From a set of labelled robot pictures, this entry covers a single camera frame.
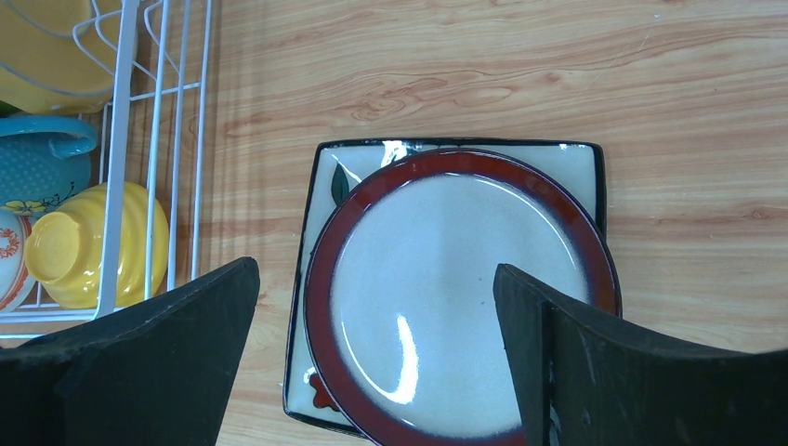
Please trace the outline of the round red rimmed plate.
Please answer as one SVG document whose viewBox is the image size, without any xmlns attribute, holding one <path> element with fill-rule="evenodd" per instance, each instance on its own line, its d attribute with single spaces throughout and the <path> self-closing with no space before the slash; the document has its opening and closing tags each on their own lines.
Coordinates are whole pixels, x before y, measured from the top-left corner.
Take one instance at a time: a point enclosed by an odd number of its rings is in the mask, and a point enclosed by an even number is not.
<svg viewBox="0 0 788 446">
<path fill-rule="evenodd" d="M 493 298 L 500 264 L 622 312 L 597 225 L 517 159 L 426 151 L 367 177 L 332 213 L 306 275 L 318 375 L 381 445 L 521 445 Z"/>
</svg>

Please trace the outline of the yellow polka dot plate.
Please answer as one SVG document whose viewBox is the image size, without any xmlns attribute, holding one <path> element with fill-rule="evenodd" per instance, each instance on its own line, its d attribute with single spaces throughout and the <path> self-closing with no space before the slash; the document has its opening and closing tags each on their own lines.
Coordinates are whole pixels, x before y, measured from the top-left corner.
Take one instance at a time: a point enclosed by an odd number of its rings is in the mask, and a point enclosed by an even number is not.
<svg viewBox="0 0 788 446">
<path fill-rule="evenodd" d="M 114 88 L 122 1 L 3 1 L 1 101 L 30 114 L 95 113 Z"/>
</svg>

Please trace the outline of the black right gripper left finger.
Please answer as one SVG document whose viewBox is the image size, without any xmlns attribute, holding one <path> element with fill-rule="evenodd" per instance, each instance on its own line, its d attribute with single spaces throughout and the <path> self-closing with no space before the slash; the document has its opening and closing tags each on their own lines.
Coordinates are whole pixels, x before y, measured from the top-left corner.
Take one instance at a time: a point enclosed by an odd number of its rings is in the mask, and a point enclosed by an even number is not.
<svg viewBox="0 0 788 446">
<path fill-rule="evenodd" d="M 1 352 L 5 445 L 213 445 L 259 295 L 241 257 Z"/>
</svg>

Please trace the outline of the square floral plate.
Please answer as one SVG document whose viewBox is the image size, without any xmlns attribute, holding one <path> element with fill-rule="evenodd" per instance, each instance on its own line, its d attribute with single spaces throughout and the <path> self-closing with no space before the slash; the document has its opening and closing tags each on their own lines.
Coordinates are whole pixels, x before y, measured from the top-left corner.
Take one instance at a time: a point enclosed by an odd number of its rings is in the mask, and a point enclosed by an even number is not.
<svg viewBox="0 0 788 446">
<path fill-rule="evenodd" d="M 323 142 L 315 152 L 310 174 L 285 354 L 282 406 L 295 420 L 345 435 L 361 435 L 334 408 L 309 353 L 302 300 L 311 252 L 330 215 L 365 178 L 409 155 L 435 149 L 493 151 L 530 164 L 572 194 L 601 233 L 607 231 L 604 152 L 594 143 L 505 138 L 362 138 Z"/>
</svg>

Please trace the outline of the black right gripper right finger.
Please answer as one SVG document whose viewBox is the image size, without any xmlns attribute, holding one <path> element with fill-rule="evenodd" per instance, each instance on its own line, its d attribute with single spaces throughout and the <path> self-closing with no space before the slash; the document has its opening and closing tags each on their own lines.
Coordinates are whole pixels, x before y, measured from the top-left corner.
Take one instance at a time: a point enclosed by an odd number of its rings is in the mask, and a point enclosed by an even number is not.
<svg viewBox="0 0 788 446">
<path fill-rule="evenodd" d="M 529 445 L 783 445 L 787 353 L 714 348 L 508 264 L 493 296 Z"/>
</svg>

